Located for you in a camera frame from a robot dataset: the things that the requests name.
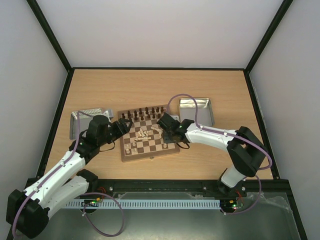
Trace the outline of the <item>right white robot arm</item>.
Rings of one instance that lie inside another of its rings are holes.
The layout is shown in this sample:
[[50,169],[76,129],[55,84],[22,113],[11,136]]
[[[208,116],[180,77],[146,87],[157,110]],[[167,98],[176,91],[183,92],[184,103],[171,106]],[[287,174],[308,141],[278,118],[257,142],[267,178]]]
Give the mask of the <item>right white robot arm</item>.
[[227,152],[232,166],[227,168],[217,181],[218,191],[229,196],[236,185],[247,177],[254,177],[266,157],[266,148],[247,127],[225,130],[200,125],[191,119],[182,122],[165,113],[157,124],[170,141],[186,145],[203,144]]

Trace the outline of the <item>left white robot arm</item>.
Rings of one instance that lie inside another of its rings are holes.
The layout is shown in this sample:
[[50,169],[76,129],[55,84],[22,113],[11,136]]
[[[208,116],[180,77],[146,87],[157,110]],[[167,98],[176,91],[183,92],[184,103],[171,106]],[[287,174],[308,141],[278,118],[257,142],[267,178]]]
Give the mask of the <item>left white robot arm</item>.
[[76,130],[76,139],[62,159],[45,175],[23,191],[8,196],[6,221],[12,235],[17,232],[32,239],[47,226],[50,218],[69,201],[82,195],[96,195],[98,176],[84,167],[100,153],[105,144],[113,144],[127,134],[131,118],[110,122],[105,115],[95,115],[86,130]]

